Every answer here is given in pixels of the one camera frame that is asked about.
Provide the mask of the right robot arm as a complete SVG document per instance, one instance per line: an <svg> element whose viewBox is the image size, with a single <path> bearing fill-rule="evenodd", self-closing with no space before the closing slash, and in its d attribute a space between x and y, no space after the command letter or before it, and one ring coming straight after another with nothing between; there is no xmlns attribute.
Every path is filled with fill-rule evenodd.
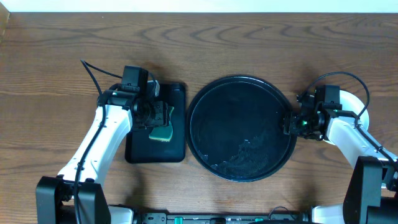
<svg viewBox="0 0 398 224"><path fill-rule="evenodd" d="M343 203L313 207L311 222L397 224L397 197L381 195L382 189L397 192L397 156L363 128L354 112L291 112L282 125L285 134L330 141L353 167Z"/></svg>

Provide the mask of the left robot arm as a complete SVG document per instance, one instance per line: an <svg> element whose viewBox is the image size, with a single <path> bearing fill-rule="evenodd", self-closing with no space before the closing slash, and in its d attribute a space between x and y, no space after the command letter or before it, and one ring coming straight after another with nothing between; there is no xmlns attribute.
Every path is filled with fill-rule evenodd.
<svg viewBox="0 0 398 224"><path fill-rule="evenodd" d="M121 141L132 129L168 126L169 107L144 93L106 90L84 140L56 177L36 186L39 223L133 223L128 207L108 205L103 184Z"/></svg>

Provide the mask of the white plate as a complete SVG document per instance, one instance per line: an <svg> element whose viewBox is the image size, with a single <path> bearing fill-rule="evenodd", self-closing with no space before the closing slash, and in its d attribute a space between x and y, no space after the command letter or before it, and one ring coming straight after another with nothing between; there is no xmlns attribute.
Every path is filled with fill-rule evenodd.
<svg viewBox="0 0 398 224"><path fill-rule="evenodd" d="M332 118L327 128L325 141L337 147L358 144L361 133L356 129L355 119L359 116L359 130L367 134L370 124L369 113L367 110L361 113L364 109L364 103L348 91L340 90L340 104L343 111L353 112L354 117L338 116Z"/></svg>

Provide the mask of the black round tray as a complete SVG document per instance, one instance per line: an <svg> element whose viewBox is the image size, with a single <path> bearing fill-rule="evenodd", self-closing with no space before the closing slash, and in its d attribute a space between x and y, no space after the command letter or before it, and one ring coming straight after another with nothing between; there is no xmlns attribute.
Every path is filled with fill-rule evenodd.
<svg viewBox="0 0 398 224"><path fill-rule="evenodd" d="M282 122L292 112L286 96L260 78L236 75L217 79L193 98L186 116L186 141L209 172L235 182L254 182L275 174L297 142Z"/></svg>

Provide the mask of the green yellow sponge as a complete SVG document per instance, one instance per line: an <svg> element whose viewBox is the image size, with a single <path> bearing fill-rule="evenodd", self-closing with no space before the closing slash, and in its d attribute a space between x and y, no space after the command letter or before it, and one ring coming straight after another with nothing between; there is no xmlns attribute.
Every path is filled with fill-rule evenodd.
<svg viewBox="0 0 398 224"><path fill-rule="evenodd" d="M153 128L149 134L149 139L161 142L170 142L174 133L172 126L172 112L174 111L173 106L169 106L169 123L167 126Z"/></svg>

